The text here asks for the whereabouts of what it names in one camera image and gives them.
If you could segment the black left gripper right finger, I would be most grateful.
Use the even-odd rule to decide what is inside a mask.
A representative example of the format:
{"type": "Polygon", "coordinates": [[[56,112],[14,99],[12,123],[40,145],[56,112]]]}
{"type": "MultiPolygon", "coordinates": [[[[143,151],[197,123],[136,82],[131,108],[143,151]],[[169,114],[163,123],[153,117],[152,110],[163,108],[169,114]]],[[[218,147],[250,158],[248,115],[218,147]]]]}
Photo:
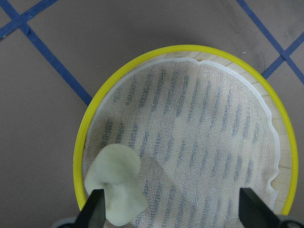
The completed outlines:
{"type": "Polygon", "coordinates": [[[238,217],[245,228],[291,228],[292,221],[279,218],[251,188],[240,188],[238,217]]]}

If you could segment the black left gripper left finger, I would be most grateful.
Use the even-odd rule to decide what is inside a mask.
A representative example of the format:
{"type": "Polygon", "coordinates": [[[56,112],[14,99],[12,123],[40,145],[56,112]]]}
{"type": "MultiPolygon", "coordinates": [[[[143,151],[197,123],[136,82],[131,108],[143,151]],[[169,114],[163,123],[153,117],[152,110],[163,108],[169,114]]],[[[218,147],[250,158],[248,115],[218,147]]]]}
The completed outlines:
{"type": "Polygon", "coordinates": [[[93,190],[75,220],[76,228],[103,228],[105,224],[104,190],[93,190]]]}

